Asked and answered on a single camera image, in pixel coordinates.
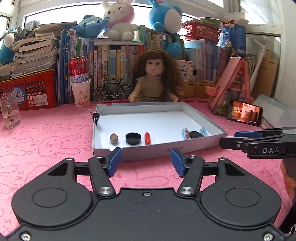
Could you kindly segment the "person's right hand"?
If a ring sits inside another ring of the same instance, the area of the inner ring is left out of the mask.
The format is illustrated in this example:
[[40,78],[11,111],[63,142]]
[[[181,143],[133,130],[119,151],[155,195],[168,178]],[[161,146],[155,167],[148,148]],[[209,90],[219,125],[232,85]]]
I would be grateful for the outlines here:
[[296,185],[295,179],[292,178],[289,175],[289,173],[287,171],[287,168],[286,168],[283,161],[281,161],[280,169],[281,169],[282,174],[283,174],[283,181],[284,181],[284,184],[285,184],[285,188],[286,188],[288,197],[294,203],[295,202],[294,201],[294,198],[295,198],[295,185]]

